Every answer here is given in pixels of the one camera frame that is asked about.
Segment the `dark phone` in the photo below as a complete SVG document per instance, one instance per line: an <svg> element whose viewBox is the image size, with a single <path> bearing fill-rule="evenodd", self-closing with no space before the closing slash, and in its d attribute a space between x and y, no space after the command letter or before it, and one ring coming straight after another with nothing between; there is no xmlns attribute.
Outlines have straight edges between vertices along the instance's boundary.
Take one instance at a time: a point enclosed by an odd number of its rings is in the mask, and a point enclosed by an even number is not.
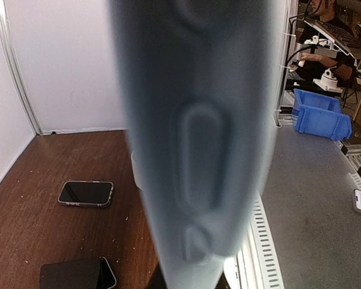
<svg viewBox="0 0 361 289"><path fill-rule="evenodd" d="M117 279L103 257L45 264L40 268L39 287L51 288L116 288Z"/></svg>

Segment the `light blue phone case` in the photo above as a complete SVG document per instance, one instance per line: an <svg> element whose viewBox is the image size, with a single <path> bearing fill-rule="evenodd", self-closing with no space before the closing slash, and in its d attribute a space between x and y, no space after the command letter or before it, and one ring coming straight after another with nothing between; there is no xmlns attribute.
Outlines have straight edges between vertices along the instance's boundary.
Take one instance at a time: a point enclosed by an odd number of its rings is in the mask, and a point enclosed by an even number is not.
<svg viewBox="0 0 361 289"><path fill-rule="evenodd" d="M276 136L288 1L110 1L141 199L168 288L214 288Z"/></svg>

